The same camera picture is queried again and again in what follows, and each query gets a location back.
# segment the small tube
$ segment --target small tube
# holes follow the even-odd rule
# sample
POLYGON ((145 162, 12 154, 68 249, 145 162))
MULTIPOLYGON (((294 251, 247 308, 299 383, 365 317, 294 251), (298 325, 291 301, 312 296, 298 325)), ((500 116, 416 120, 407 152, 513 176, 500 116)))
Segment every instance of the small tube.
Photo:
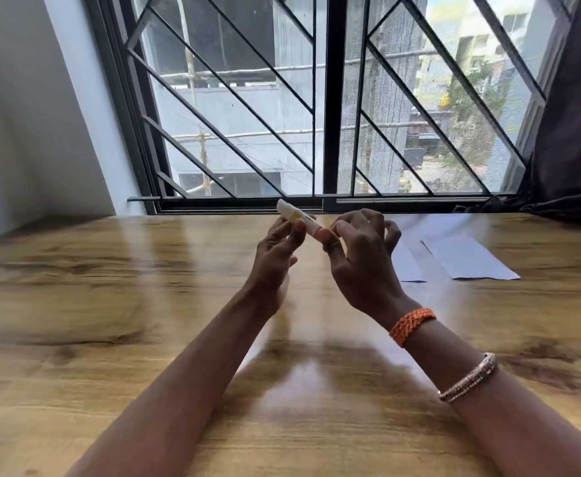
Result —
POLYGON ((328 240, 336 236, 328 228, 323 227, 312 217, 308 216, 301 209, 296 208, 292 204, 286 202, 283 199, 277 201, 277 212, 284 216, 289 221, 296 221, 301 219, 306 223, 306 232, 310 234, 313 238, 318 240, 320 243, 325 244, 328 240))

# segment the braided bracelet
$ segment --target braided bracelet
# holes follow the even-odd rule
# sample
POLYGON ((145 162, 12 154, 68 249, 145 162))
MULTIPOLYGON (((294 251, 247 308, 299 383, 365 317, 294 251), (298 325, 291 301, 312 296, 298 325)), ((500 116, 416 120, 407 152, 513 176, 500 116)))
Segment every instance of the braided bracelet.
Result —
POLYGON ((496 356, 493 353, 485 353, 485 358, 476 368, 471 370, 464 378, 461 378, 449 390, 442 393, 438 392, 438 398, 447 403, 453 402, 482 383, 496 368, 498 368, 496 356))

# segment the white paper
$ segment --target white paper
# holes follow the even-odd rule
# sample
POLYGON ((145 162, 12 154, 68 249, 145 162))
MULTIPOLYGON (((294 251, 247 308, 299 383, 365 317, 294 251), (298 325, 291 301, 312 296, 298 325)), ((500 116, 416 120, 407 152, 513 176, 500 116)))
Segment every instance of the white paper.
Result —
POLYGON ((403 241, 399 241, 392 252, 392 264, 394 264, 399 281, 427 281, 422 277, 421 268, 403 241))
POLYGON ((452 279, 520 279, 472 238, 425 239, 422 243, 452 279))

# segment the diagonal bar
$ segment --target diagonal bar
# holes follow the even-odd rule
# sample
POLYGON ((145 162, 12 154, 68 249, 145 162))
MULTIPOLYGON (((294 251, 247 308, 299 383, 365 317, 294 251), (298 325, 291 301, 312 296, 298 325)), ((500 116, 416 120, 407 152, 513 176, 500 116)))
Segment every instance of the diagonal bar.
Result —
POLYGON ((368 32, 368 19, 370 17, 370 0, 363 3, 363 25, 361 28, 361 60, 359 65, 359 86, 357 90, 357 117, 355 118, 355 144, 352 149, 352 174, 350 177, 350 193, 355 193, 355 179, 357 175, 354 169, 357 167, 357 152, 359 149, 359 130, 361 125, 361 104, 363 103, 363 77, 365 76, 365 49, 369 38, 365 36, 368 32))
POLYGON ((429 189, 429 186, 421 179, 421 177, 413 169, 413 167, 410 165, 410 163, 405 159, 405 157, 403 157, 401 155, 401 153, 397 150, 397 148, 388 140, 388 138, 385 136, 385 134, 383 134, 383 132, 381 131, 381 129, 379 129, 376 126, 376 124, 374 123, 374 121, 372 119, 370 119, 370 117, 368 116, 368 114, 366 114, 363 109, 361 109, 361 114, 363 115, 363 118, 366 119, 367 123, 370 124, 370 126, 375 130, 375 132, 378 133, 379 136, 383 139, 383 142, 387 143, 388 144, 388 147, 390 149, 392 149, 392 152, 394 152, 398 156, 398 158, 401 160, 401 162, 407 166, 407 168, 409 169, 409 171, 418 180, 418 182, 420 182, 422 184, 422 186, 425 188, 425 190, 427 191, 427 193, 430 196, 433 196, 434 193, 431 191, 431 189, 429 189))
POLYGON ((398 8, 398 5, 400 4, 401 1, 403 1, 403 0, 397 0, 397 2, 394 3, 394 5, 385 13, 385 15, 383 15, 381 17, 381 19, 374 26, 374 28, 370 31, 370 33, 368 33, 368 39, 370 39, 372 37, 372 35, 374 35, 374 32, 383 24, 383 22, 385 22, 388 19, 388 16, 392 15, 392 12, 398 8))
POLYGON ((163 129, 159 124, 157 124, 155 120, 153 120, 153 119, 151 119, 151 118, 149 118, 147 116, 143 116, 142 118, 145 119, 145 122, 147 122, 148 124, 150 124, 151 127, 153 127, 154 129, 158 130, 159 133, 160 133, 160 135, 163 136, 165 139, 167 139, 169 141, 169 143, 171 143, 178 151, 180 151, 184 157, 186 157, 187 159, 189 159, 193 164, 195 164, 195 166, 198 169, 200 169, 207 176, 209 176, 209 178, 211 178, 213 180, 213 182, 215 182, 218 186, 220 186, 224 192, 226 192, 232 198, 235 198, 235 194, 233 194, 226 187, 224 187, 223 184, 214 176, 214 173, 211 172, 208 169, 207 166, 205 166, 204 164, 202 164, 202 162, 200 162, 197 159, 197 157, 195 157, 193 154, 191 154, 191 152, 189 152, 188 150, 186 150, 182 146, 182 144, 177 143, 177 141, 165 129, 163 129))
POLYGON ((498 17, 493 11, 491 5, 489 5, 489 2, 487 0, 473 0, 473 2, 476 3, 476 6, 478 7, 478 10, 480 10, 480 13, 482 14, 482 17, 485 19, 485 21, 489 23, 491 31, 498 38, 502 47, 504 47, 507 55, 509 56, 509 59, 520 74, 520 77, 522 77, 524 80, 524 83, 533 93, 533 96, 537 102, 541 105, 544 105, 547 101, 547 97, 544 94, 542 87, 540 87, 536 79, 533 78, 533 74, 529 70, 529 67, 527 67, 526 63, 524 63, 524 59, 511 41, 511 38, 509 38, 507 31, 498 20, 498 17))
POLYGON ((176 191, 179 195, 184 197, 184 199, 189 198, 189 195, 187 194, 187 192, 184 189, 182 189, 178 184, 176 184, 175 181, 171 177, 166 175, 164 172, 162 172, 161 170, 158 170, 158 171, 156 171, 156 175, 159 176, 159 178, 162 179, 164 182, 169 184, 171 186, 171 188, 174 191, 176 191))
POLYGON ((308 39, 308 41, 312 44, 313 51, 314 51, 315 50, 315 38, 310 33, 308 33, 308 30, 306 30, 305 26, 297 19, 297 17, 290 10, 290 8, 288 8, 288 6, 286 5, 286 3, 284 3, 282 0, 275 0, 275 1, 279 5, 279 7, 282 10, 284 10, 284 12, 286 13, 286 15, 288 15, 288 17, 292 20, 292 22, 299 29, 299 31, 301 31, 301 33, 303 34, 303 36, 306 37, 308 39))
MULTIPOLYGON (((369 179, 369 177, 366 177, 365 174, 363 172, 361 172, 361 169, 359 169, 358 167, 355 167, 355 169, 357 169, 357 172, 359 173, 359 175, 365 179, 366 183, 370 184, 370 187, 372 189, 374 189, 374 192, 376 192, 375 195, 381 197, 381 191, 379 191, 376 188, 376 186, 372 183, 372 181, 369 179)), ((352 194, 352 197, 354 197, 354 195, 355 195, 354 187, 352 187, 352 190, 350 191, 350 193, 352 194)))
POLYGON ((162 85, 165 89, 167 89, 167 91, 171 95, 173 95, 175 98, 177 98, 181 104, 183 104, 193 115, 195 115, 204 125, 206 125, 209 128, 209 130, 211 132, 213 132, 223 143, 228 145, 228 147, 233 152, 235 152, 238 155, 238 157, 240 157, 240 159, 242 159, 247 164, 247 166, 249 166, 251 169, 253 169, 258 174, 258 176, 260 176, 263 180, 265 180, 268 184, 270 184, 270 186, 273 187, 277 192, 279 192, 279 194, 286 197, 286 194, 284 193, 284 191, 282 191, 275 184, 270 182, 270 180, 264 175, 264 173, 261 170, 259 170, 259 168, 255 164, 253 164, 253 162, 247 157, 246 154, 244 154, 244 152, 240 151, 237 148, 237 146, 235 146, 235 144, 233 144, 229 139, 224 137, 222 132, 217 130, 215 128, 215 126, 213 124, 211 124, 211 122, 209 122, 206 119, 206 117, 204 117, 204 115, 202 115, 200 112, 198 112, 198 110, 195 107, 193 107, 190 103, 188 103, 188 101, 182 95, 180 95, 177 91, 175 91, 175 89, 173 87, 171 87, 171 85, 169 85, 160 75, 158 75, 158 73, 154 69, 152 69, 140 57, 140 55, 138 55, 136 52, 134 52, 133 50, 130 50, 130 49, 127 50, 127 53, 129 53, 131 56, 133 56, 136 59, 136 61, 138 63, 140 63, 144 67, 144 69, 146 71, 148 71, 154 79, 156 79, 156 81, 158 81, 158 83, 160 85, 162 85))
MULTIPOLYGON (((313 0, 313 33, 317 30, 317 0, 313 0)), ((317 87, 316 77, 317 77, 317 50, 315 45, 313 45, 313 107, 317 106, 317 87)), ((316 170, 316 134, 317 134, 317 119, 316 113, 313 112, 313 171, 316 170)), ((315 197, 315 173, 313 172, 313 197, 315 197)))
POLYGON ((263 125, 264 127, 266 127, 266 128, 267 128, 267 129, 270 131, 270 133, 271 133, 273 136, 275 136, 275 138, 276 138, 276 139, 277 139, 277 140, 278 140, 278 141, 279 141, 279 142, 280 142, 280 143, 281 143, 281 144, 282 144, 284 147, 286 147, 286 148, 287 148, 287 150, 288 150, 288 151, 289 151, 291 154, 293 154, 297 160, 299 160, 299 162, 301 162, 301 163, 302 163, 302 165, 303 165, 305 168, 307 168, 307 169, 310 171, 310 173, 314 173, 314 172, 313 172, 313 169, 311 169, 311 168, 310 168, 310 166, 309 166, 309 165, 308 165, 308 164, 307 164, 307 163, 306 163, 306 162, 305 162, 305 161, 304 161, 304 160, 303 160, 301 157, 299 157, 299 155, 298 155, 298 154, 297 154, 297 153, 294 151, 294 149, 293 149, 293 148, 292 148, 292 147, 291 147, 291 146, 290 146, 290 145, 289 145, 289 144, 288 144, 288 143, 287 143, 287 142, 286 142, 286 141, 285 141, 285 140, 284 140, 284 139, 283 139, 283 138, 282 138, 282 137, 281 137, 279 134, 277 134, 277 132, 275 132, 275 130, 274 130, 272 127, 270 127, 270 125, 269 125, 269 124, 268 124, 268 123, 267 123, 267 122, 266 122, 266 121, 265 121, 265 120, 264 120, 264 119, 263 119, 263 118, 262 118, 262 117, 261 117, 261 116, 260 116, 260 115, 259 115, 259 114, 258 114, 258 113, 257 113, 257 112, 254 110, 254 109, 253 109, 253 107, 251 107, 251 106, 250 106, 250 105, 247 103, 247 101, 246 101, 246 100, 244 100, 244 99, 243 99, 243 98, 242 98, 242 97, 241 97, 241 96, 240 96, 240 95, 239 95, 239 94, 238 94, 238 93, 237 93, 235 90, 233 90, 233 88, 231 87, 231 85, 230 85, 230 84, 227 84, 227 83, 226 83, 226 82, 225 82, 225 81, 224 81, 224 80, 223 80, 223 79, 222 79, 222 78, 219 76, 219 74, 218 74, 218 73, 217 73, 215 70, 213 70, 213 69, 211 68, 211 65, 209 65, 209 64, 208 64, 208 63, 205 61, 205 59, 204 59, 204 58, 202 58, 202 57, 199 55, 199 53, 198 53, 197 51, 193 50, 193 48, 191 47, 191 45, 189 45, 189 44, 188 44, 188 43, 187 43, 187 42, 184 40, 184 38, 182 38, 182 37, 180 36, 180 34, 179 34, 177 31, 175 31, 175 30, 174 30, 174 29, 171 27, 171 25, 169 25, 169 23, 168 23, 168 22, 167 22, 167 21, 166 21, 166 20, 165 20, 165 19, 164 19, 162 16, 160 16, 160 15, 159 15, 157 12, 155 12, 155 10, 154 10, 153 8, 151 8, 150 10, 151 10, 151 11, 153 12, 153 14, 154 14, 154 15, 155 15, 155 16, 156 16, 156 17, 157 17, 159 20, 160 20, 160 22, 161 22, 163 25, 165 25, 165 26, 166 26, 166 28, 167 28, 167 29, 168 29, 168 30, 169 30, 169 31, 170 31, 170 32, 171 32, 171 33, 172 33, 172 34, 173 34, 173 35, 174 35, 174 36, 175 36, 175 37, 176 37, 176 38, 177 38, 177 39, 180 41, 180 43, 182 43, 182 44, 183 44, 183 45, 184 45, 184 46, 185 46, 185 47, 186 47, 186 48, 187 48, 187 49, 188 49, 188 50, 189 50, 189 51, 190 51, 190 52, 193 54, 193 56, 194 56, 194 57, 196 57, 196 58, 197 58, 197 59, 198 59, 200 62, 202 62, 202 64, 204 64, 204 66, 206 66, 206 68, 207 68, 207 69, 208 69, 208 70, 209 70, 209 71, 210 71, 210 72, 211 72, 211 73, 214 75, 214 77, 215 77, 215 78, 216 78, 216 79, 217 79, 217 80, 218 80, 220 83, 222 83, 222 84, 224 85, 224 87, 226 87, 226 88, 229 90, 229 92, 231 92, 231 94, 233 94, 233 96, 234 96, 235 98, 237 98, 237 99, 238 99, 238 100, 239 100, 239 101, 242 103, 242 105, 244 105, 244 107, 246 107, 246 108, 247 108, 247 110, 248 110, 248 111, 249 111, 251 114, 253 114, 253 115, 255 116, 255 118, 256 118, 257 120, 259 120, 259 121, 262 123, 262 125, 263 125))
POLYGON ((493 128, 493 131, 496 133, 498 137, 500 137, 500 140, 509 150, 509 152, 514 154, 518 162, 523 167, 525 167, 524 160, 522 159, 520 152, 518 152, 517 147, 513 144, 513 142, 511 142, 511 139, 504 131, 504 129, 500 126, 500 123, 495 118, 493 113, 491 113, 487 104, 483 101, 478 92, 476 92, 475 88, 473 88, 473 85, 471 85, 471 82, 469 82, 467 76, 462 72, 456 61, 449 54, 447 48, 445 48, 443 42, 440 40, 440 38, 438 38, 438 35, 431 28, 427 20, 425 20, 425 16, 421 13, 421 11, 413 3, 412 0, 404 0, 404 5, 409 11, 409 13, 412 15, 414 20, 416 21, 416 23, 418 23, 418 25, 421 27, 423 33, 427 35, 427 38, 429 39, 431 44, 434 45, 434 48, 436 48, 438 54, 442 57, 442 59, 445 61, 449 69, 452 71, 454 77, 458 79, 459 83, 462 85, 462 88, 464 88, 464 90, 467 92, 467 95, 469 95, 471 101, 476 105, 476 107, 478 108, 480 113, 485 117, 487 122, 489 122, 489 125, 493 128))
POLYGON ((130 37, 125 42, 125 46, 127 48, 133 48, 136 46, 136 42, 138 42, 138 38, 142 33, 143 29, 149 23, 149 7, 155 2, 158 3, 160 0, 147 0, 147 4, 143 7, 142 12, 140 12, 140 16, 138 17, 138 21, 131 32, 130 37))
POLYGON ((273 67, 270 63, 268 63, 268 60, 266 60, 266 58, 264 57, 264 55, 262 55, 260 53, 260 51, 254 47, 254 45, 243 35, 243 33, 241 31, 238 30, 238 27, 235 26, 235 23, 233 23, 231 21, 231 19, 226 16, 226 14, 220 9, 219 6, 217 6, 213 0, 207 0, 207 2, 209 2, 209 4, 215 9, 215 11, 223 18, 223 20, 229 24, 229 26, 235 30, 235 32, 239 35, 239 37, 244 40, 244 42, 248 45, 248 47, 255 53, 255 55, 257 55, 263 63, 266 64, 266 66, 269 68, 269 70, 275 74, 275 76, 279 79, 279 81, 281 83, 283 83, 285 85, 285 87, 290 90, 290 92, 292 93, 292 95, 294 95, 297 100, 306 108, 307 111, 309 111, 312 115, 315 114, 314 109, 311 109, 308 104, 304 101, 303 98, 301 98, 301 96, 295 91, 295 89, 293 87, 291 87, 288 82, 286 82, 286 79, 284 77, 282 77, 281 75, 279 75, 279 72, 277 71, 277 69, 275 69, 275 67, 273 67))
POLYGON ((371 41, 368 41, 367 47, 370 50, 370 52, 372 53, 372 55, 374 56, 374 58, 376 58, 376 60, 379 63, 381 63, 381 66, 383 67, 383 69, 386 72, 388 72, 388 75, 391 77, 391 79, 394 80, 394 82, 397 84, 397 86, 403 91, 403 93, 406 94, 406 97, 409 99, 409 101, 412 103, 412 105, 416 108, 416 110, 419 111, 419 113, 422 115, 422 117, 425 120, 427 120, 427 123, 429 125, 431 125, 431 127, 434 129, 436 134, 440 137, 440 140, 442 140, 442 142, 453 153, 453 155, 456 156, 456 158, 458 158, 461 165, 465 168, 465 170, 469 173, 469 175, 472 176, 474 178, 474 180, 478 183, 478 185, 482 188, 482 191, 485 194, 491 195, 491 192, 489 191, 489 189, 487 189, 487 186, 485 186, 482 183, 482 181, 480 180, 480 177, 477 176, 477 174, 473 171, 471 166, 469 166, 469 164, 464 160, 461 153, 458 152, 458 149, 456 149, 456 147, 454 147, 454 144, 451 142, 451 140, 449 140, 449 137, 447 137, 445 135, 445 133, 440 129, 440 127, 438 126, 436 121, 429 115, 429 113, 425 110, 425 108, 422 106, 422 104, 418 101, 418 99, 412 93, 412 91, 409 89, 409 87, 406 85, 406 83, 401 79, 401 77, 398 76, 398 74, 394 71, 392 66, 387 62, 387 60, 385 60, 383 58, 383 55, 380 54, 380 52, 377 50, 377 48, 374 46, 374 44, 371 41))

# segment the black metal frame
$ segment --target black metal frame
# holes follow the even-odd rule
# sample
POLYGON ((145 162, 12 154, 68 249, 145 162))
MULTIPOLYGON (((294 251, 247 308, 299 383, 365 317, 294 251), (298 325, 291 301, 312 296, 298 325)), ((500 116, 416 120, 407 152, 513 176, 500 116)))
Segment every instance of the black metal frame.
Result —
MULTIPOLYGON (((370 13, 370 0, 364 0, 363 4, 363 33, 362 33, 362 50, 360 60, 358 93, 357 93, 357 112, 355 124, 354 152, 352 154, 353 165, 351 170, 350 194, 337 194, 337 179, 339 173, 339 143, 341 136, 341 112, 343 97, 343 76, 345 63, 345 38, 346 38, 346 18, 348 14, 347 0, 328 0, 327 22, 326 22, 326 90, 325 90, 325 120, 323 124, 323 188, 325 194, 315 194, 315 159, 316 159, 316 21, 317 21, 317 0, 313 0, 313 27, 312 34, 297 19, 294 13, 286 5, 286 0, 274 0, 285 14, 292 20, 295 26, 301 31, 302 35, 310 42, 313 48, 312 56, 312 86, 313 94, 311 105, 291 87, 283 76, 261 55, 253 44, 238 30, 237 26, 232 23, 230 17, 218 7, 213 0, 207 2, 216 10, 239 37, 254 51, 256 55, 266 64, 266 67, 275 75, 279 83, 288 88, 289 92, 302 103, 302 105, 311 114, 312 121, 312 165, 306 163, 292 147, 270 127, 266 121, 260 117, 257 112, 246 101, 226 83, 224 79, 206 62, 199 53, 188 44, 182 36, 169 26, 168 22, 156 12, 155 3, 159 0, 149 0, 143 8, 136 21, 133 13, 131 0, 85 0, 88 13, 93 22, 96 42, 101 52, 104 69, 108 76, 112 98, 119 113, 121 128, 125 137, 129 155, 133 165, 134 172, 138 178, 138 185, 142 196, 130 198, 130 201, 142 201, 148 214, 162 213, 188 213, 188 212, 274 212, 277 198, 269 196, 244 198, 229 191, 223 186, 220 179, 204 164, 191 154, 186 148, 178 143, 167 131, 165 131, 159 122, 158 111, 152 91, 151 79, 156 80, 162 87, 174 96, 184 107, 187 108, 200 122, 202 122, 218 139, 228 146, 240 159, 242 159, 256 174, 268 183, 277 192, 280 197, 287 198, 298 207, 307 208, 313 212, 343 212, 354 208, 360 208, 368 203, 378 210, 388 212, 446 212, 452 210, 456 205, 474 205, 485 201, 492 194, 485 187, 477 174, 464 160, 460 152, 454 147, 449 138, 440 129, 434 119, 429 115, 421 103, 418 102, 412 91, 406 83, 400 79, 399 75, 392 69, 386 58, 374 46, 370 38, 381 24, 390 16, 390 14, 400 5, 405 6, 407 11, 412 15, 415 22, 421 28, 422 32, 428 37, 437 53, 442 57, 447 66, 452 71, 454 77, 465 89, 473 103, 477 106, 480 113, 484 116, 487 123, 490 124, 493 131, 500 137, 507 149, 517 158, 517 165, 524 166, 524 161, 520 157, 515 145, 508 138, 499 122, 495 119, 489 108, 471 86, 465 74, 461 71, 459 65, 446 50, 436 33, 429 26, 424 16, 413 3, 412 0, 397 0, 390 10, 382 16, 376 26, 368 32, 368 19, 370 13), (291 196, 287 195, 276 187, 250 159, 237 146, 216 129, 209 120, 207 120, 194 106, 192 106, 184 97, 182 97, 174 88, 172 88, 152 67, 145 61, 142 45, 139 43, 143 29, 155 17, 176 37, 183 47, 188 50, 193 57, 197 58, 208 71, 227 88, 229 92, 245 108, 253 114, 263 126, 275 136, 276 139, 291 153, 302 165, 310 171, 312 177, 312 191, 309 196, 291 196), (387 72, 397 87, 404 92, 412 105, 419 111, 421 116, 429 126, 438 135, 440 140, 447 146, 450 152, 457 158, 472 179, 480 186, 482 192, 475 194, 438 194, 434 193, 426 184, 413 167, 407 162, 397 148, 390 143, 388 138, 383 134, 374 121, 362 108, 363 98, 363 79, 365 72, 366 52, 369 51, 372 56, 379 62, 382 68, 387 72), (359 145, 359 132, 361 121, 365 119, 372 129, 379 134, 387 146, 394 152, 394 155, 400 159, 408 170, 422 184, 427 194, 386 194, 381 193, 375 184, 357 167, 357 152, 359 145), (227 197, 225 198, 195 198, 191 197, 182 187, 180 187, 171 177, 169 163, 167 159, 167 143, 173 145, 180 153, 190 160, 200 171, 205 174, 213 183, 217 184, 227 197), (355 194, 355 181, 357 175, 365 179, 368 185, 374 190, 375 194, 355 194)), ((519 55, 517 49, 513 46, 509 36, 497 20, 493 10, 486 0, 474 0, 485 20, 490 24, 493 32, 498 37, 501 45, 509 55, 511 62, 515 65, 517 71, 522 76, 527 86, 531 89, 535 99, 543 103, 545 100, 544 92, 538 85, 533 75, 527 68, 524 60, 519 55)), ((570 17, 569 12, 562 4, 553 8, 554 12, 561 9, 570 17)))

